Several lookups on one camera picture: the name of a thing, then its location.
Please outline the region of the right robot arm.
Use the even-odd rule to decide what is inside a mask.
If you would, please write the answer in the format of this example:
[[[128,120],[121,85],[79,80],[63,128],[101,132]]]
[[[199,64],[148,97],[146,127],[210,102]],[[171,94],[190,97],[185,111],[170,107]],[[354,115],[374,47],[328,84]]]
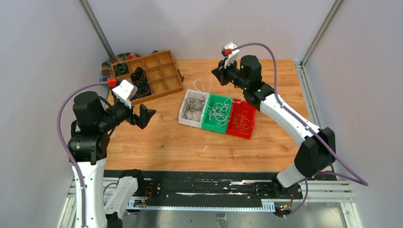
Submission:
[[[329,127],[322,129],[295,113],[275,94],[275,89],[262,80],[261,71],[258,58],[246,55],[239,64],[233,62],[225,66],[225,60],[221,60],[212,74],[221,86],[232,83],[241,88],[246,102],[272,118],[299,146],[293,163],[272,179],[272,193],[284,198],[293,184],[313,177],[336,160],[329,152],[329,149],[336,149],[335,133]]]

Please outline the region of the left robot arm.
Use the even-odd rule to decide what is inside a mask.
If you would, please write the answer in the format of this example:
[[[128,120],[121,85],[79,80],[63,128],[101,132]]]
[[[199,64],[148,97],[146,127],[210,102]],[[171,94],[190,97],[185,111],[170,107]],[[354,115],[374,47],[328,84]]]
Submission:
[[[72,155],[76,183],[77,228],[121,228],[122,216],[132,195],[145,192],[141,170],[124,170],[117,189],[104,203],[104,170],[110,133],[122,122],[147,126],[156,110],[140,105],[140,114],[121,101],[102,105],[104,99],[94,91],[86,91],[74,98],[76,120],[71,124],[71,139],[67,146]]]

